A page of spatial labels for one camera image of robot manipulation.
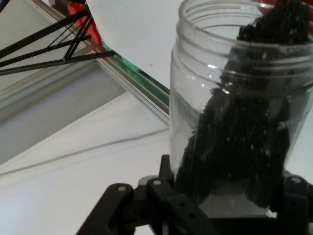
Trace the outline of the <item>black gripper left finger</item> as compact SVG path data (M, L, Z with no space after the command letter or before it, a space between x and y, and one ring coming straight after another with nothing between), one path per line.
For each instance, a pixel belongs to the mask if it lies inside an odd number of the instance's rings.
M172 187L169 155L161 157L158 176L137 188L110 185L92 209L79 235L133 235L148 225L156 235L208 235L210 221Z

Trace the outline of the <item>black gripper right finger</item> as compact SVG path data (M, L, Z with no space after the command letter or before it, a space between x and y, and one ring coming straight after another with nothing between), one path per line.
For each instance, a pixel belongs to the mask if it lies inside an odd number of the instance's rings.
M311 235L313 185L299 175L286 174L270 209L277 213L276 235Z

